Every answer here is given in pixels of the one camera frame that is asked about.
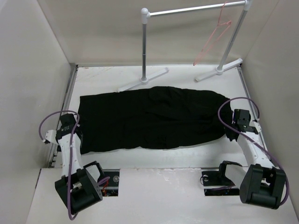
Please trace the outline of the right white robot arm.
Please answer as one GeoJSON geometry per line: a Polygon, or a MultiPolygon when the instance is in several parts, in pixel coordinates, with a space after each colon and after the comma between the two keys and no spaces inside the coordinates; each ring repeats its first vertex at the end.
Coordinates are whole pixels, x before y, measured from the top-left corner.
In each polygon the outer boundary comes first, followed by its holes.
{"type": "Polygon", "coordinates": [[[261,146],[259,123],[251,120],[249,111],[241,109],[234,111],[232,124],[219,120],[226,127],[229,140],[236,141],[243,151],[248,169],[237,162],[224,161],[216,174],[218,182],[232,182],[244,204],[278,209],[288,197],[288,180],[284,170],[261,146]]]}

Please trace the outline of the black trousers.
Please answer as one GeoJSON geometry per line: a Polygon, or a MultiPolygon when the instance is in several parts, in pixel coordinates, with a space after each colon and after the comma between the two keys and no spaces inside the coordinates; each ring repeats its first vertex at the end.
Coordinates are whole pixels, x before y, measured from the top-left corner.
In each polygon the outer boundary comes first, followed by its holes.
{"type": "Polygon", "coordinates": [[[157,86],[80,97],[81,153],[173,149],[221,138],[233,112],[214,91],[157,86]]]}

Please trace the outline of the pink wire hanger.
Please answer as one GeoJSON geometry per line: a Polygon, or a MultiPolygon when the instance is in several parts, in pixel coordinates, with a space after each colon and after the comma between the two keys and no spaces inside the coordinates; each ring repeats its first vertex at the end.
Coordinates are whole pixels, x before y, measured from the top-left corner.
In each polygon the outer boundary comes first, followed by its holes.
{"type": "Polygon", "coordinates": [[[205,55],[214,47],[214,45],[221,39],[221,37],[226,33],[226,31],[231,27],[232,21],[228,20],[226,22],[221,22],[221,16],[224,7],[228,4],[228,2],[224,2],[223,6],[221,7],[221,11],[217,20],[217,25],[211,35],[209,36],[208,40],[204,44],[203,48],[196,56],[193,61],[193,66],[197,65],[205,55]]]}

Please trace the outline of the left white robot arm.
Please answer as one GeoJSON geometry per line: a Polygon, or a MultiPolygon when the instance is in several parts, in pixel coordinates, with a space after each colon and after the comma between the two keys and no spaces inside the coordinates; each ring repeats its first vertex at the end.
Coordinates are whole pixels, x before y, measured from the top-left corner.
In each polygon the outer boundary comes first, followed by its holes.
{"type": "Polygon", "coordinates": [[[80,131],[74,114],[68,113],[60,117],[61,127],[56,132],[55,140],[62,153],[62,177],[55,182],[55,190],[65,204],[71,218],[82,210],[103,200],[100,185],[105,174],[96,161],[82,165],[80,131]],[[88,171],[95,166],[98,170],[88,171]]]}

